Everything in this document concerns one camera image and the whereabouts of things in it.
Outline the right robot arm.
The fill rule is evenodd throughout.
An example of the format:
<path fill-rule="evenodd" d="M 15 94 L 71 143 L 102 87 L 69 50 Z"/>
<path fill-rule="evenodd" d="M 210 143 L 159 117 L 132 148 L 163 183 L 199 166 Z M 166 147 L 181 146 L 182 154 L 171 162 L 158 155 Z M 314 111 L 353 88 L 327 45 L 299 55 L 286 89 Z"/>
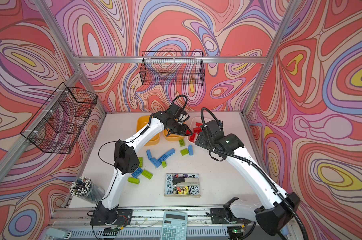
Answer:
<path fill-rule="evenodd" d="M 281 229 L 295 219 L 303 239 L 309 239 L 303 221 L 297 214 L 300 198 L 287 193 L 253 160 L 244 143 L 235 134 L 224 134 L 224 123 L 208 108 L 201 109 L 202 131 L 195 144 L 208 150 L 210 157 L 231 164 L 252 187 L 259 198 L 259 207 L 250 207 L 238 198 L 225 204 L 229 214 L 237 219 L 247 219 L 259 224 L 269 235 L 281 235 Z"/>

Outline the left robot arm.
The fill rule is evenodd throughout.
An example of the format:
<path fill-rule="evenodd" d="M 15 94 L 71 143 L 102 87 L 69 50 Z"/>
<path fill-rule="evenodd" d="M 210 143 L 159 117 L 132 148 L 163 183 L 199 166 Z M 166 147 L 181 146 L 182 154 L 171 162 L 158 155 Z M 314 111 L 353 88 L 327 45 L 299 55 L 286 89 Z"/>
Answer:
<path fill-rule="evenodd" d="M 157 134 L 167 130 L 168 134 L 190 136 L 191 129 L 185 123 L 190 118 L 185 111 L 188 103 L 186 95 L 179 95 L 164 111 L 152 113 L 148 123 L 126 140 L 114 141 L 114 172 L 105 196 L 92 211 L 91 226 L 116 225 L 117 208 L 127 179 L 139 167 L 138 153 Z"/>

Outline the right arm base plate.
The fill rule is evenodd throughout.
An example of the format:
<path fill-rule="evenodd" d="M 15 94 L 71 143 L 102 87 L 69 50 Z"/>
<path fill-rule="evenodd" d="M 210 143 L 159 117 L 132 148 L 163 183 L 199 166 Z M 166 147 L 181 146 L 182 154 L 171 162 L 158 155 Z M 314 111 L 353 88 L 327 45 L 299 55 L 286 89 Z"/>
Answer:
<path fill-rule="evenodd" d="M 206 214 L 211 218 L 213 224 L 241 224 L 246 226 L 252 223 L 250 220 L 235 217 L 229 210 L 224 208 L 211 208 Z"/>

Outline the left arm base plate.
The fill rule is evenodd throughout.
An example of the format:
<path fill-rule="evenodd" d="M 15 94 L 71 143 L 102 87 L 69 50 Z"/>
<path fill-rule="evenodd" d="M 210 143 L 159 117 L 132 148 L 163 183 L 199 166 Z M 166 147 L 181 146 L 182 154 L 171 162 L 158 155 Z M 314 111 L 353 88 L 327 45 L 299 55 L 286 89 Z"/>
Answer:
<path fill-rule="evenodd" d="M 131 223 L 133 209 L 122 209 L 103 213 L 101 210 L 92 210 L 87 213 L 91 217 L 91 226 L 117 226 L 126 227 Z"/>

